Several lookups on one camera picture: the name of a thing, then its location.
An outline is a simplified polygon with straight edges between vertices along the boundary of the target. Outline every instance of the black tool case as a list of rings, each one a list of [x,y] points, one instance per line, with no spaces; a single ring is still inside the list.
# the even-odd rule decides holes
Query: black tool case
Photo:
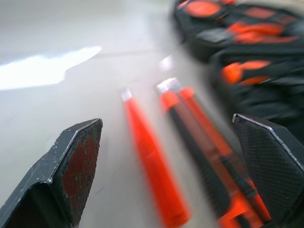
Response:
[[[173,23],[176,27],[178,35],[182,38],[182,41],[185,41],[189,47],[191,53],[202,61],[208,61],[209,58],[216,52],[225,49],[225,48],[246,48],[250,47],[259,47],[267,50],[269,46],[273,48],[304,48],[304,42],[302,37],[304,37],[304,30],[301,29],[304,27],[304,19],[292,13],[286,9],[277,9],[268,6],[254,5],[254,4],[238,4],[236,3],[233,6],[225,6],[225,13],[223,17],[226,18],[227,23],[232,23],[233,21],[238,21],[244,17],[242,13],[247,12],[250,8],[259,8],[265,10],[272,10],[276,12],[276,16],[273,16],[268,21],[263,21],[257,19],[257,22],[271,22],[276,23],[278,21],[276,17],[287,17],[293,18],[294,21],[287,24],[287,22],[282,23],[281,25],[285,26],[285,31],[282,36],[290,37],[297,36],[297,40],[284,42],[284,43],[237,43],[234,40],[234,35],[231,35],[226,31],[226,25],[217,23],[217,20],[206,20],[199,19],[190,16],[186,13],[184,7],[180,7],[181,4],[185,3],[187,0],[176,0],[174,4],[173,11]]]
[[[268,119],[286,127],[304,143],[304,85],[230,85],[224,79],[224,67],[234,62],[250,60],[303,61],[304,51],[282,49],[278,52],[275,48],[269,48],[264,53],[263,48],[231,48],[216,53],[210,60],[210,82],[229,117],[234,113],[243,113]]]

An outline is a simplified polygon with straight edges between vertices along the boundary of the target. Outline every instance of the tool case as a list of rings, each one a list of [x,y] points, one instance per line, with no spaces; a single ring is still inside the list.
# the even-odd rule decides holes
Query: tool case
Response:
[[[207,4],[206,7],[195,5],[200,2]],[[191,53],[202,61],[231,47],[259,47],[265,51],[269,46],[304,47],[304,20],[286,9],[212,0],[176,0],[173,22]]]
[[[280,80],[284,80],[280,85],[276,85],[272,79],[252,85],[241,82],[231,84],[225,78],[224,69],[227,69],[227,66],[257,60],[291,65],[296,63],[299,68],[295,71],[295,67],[292,66],[290,73],[280,77]],[[301,67],[303,61],[304,51],[300,49],[282,49],[278,52],[275,48],[269,48],[269,51],[264,53],[262,48],[255,48],[254,51],[252,48],[230,48],[216,53],[211,58],[210,82],[230,118],[234,113],[265,118],[286,127],[304,143],[304,71]]]

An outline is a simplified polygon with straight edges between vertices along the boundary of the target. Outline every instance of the tile floor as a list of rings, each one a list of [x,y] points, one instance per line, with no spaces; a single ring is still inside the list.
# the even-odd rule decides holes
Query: tile floor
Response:
[[[0,205],[62,130],[100,117],[97,170],[80,228],[162,227],[128,134],[120,97],[128,87],[190,203],[193,217],[184,227],[216,227],[155,86],[173,76],[192,86],[236,149],[238,144],[208,85],[208,67],[192,59],[172,31],[171,5],[170,0],[0,2]],[[88,61],[58,67],[56,59],[67,53],[83,55],[83,48],[98,46],[102,50],[89,53]],[[22,65],[24,59],[30,64]],[[3,67],[12,61],[20,64],[17,71]]]

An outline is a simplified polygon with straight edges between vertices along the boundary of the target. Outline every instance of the gray surface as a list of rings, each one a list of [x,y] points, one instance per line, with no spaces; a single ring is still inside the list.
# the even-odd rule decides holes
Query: gray surface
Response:
[[[212,99],[205,79],[208,69],[193,60],[173,35],[170,7],[168,0],[0,2],[2,66],[34,55],[54,58],[84,47],[103,48],[67,70],[60,83],[0,91],[0,204],[62,130],[100,117],[104,122],[100,154],[80,227],[162,227],[127,128],[120,92],[128,87],[159,135],[190,203],[193,217],[184,227],[216,226],[155,86],[168,77],[192,86],[235,146],[236,138]],[[55,77],[52,65],[39,62],[31,67],[37,67],[40,77]],[[2,69],[0,84],[9,76]],[[15,72],[13,76],[19,77],[15,81],[28,79],[30,72]]]

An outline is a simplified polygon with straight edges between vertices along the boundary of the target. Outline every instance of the white floor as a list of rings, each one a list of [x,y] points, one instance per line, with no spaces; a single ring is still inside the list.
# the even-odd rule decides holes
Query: white floor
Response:
[[[172,31],[171,5],[170,0],[0,2],[0,205],[62,130],[100,117],[97,170],[80,227],[162,227],[128,132],[120,97],[128,87],[159,135],[189,201],[193,216],[184,227],[216,227],[155,86],[177,77],[193,87],[233,146],[238,144],[214,101],[207,66],[192,59]],[[102,50],[92,54],[99,46]],[[83,59],[58,66],[56,59],[77,55]],[[93,57],[77,65],[85,55]]]

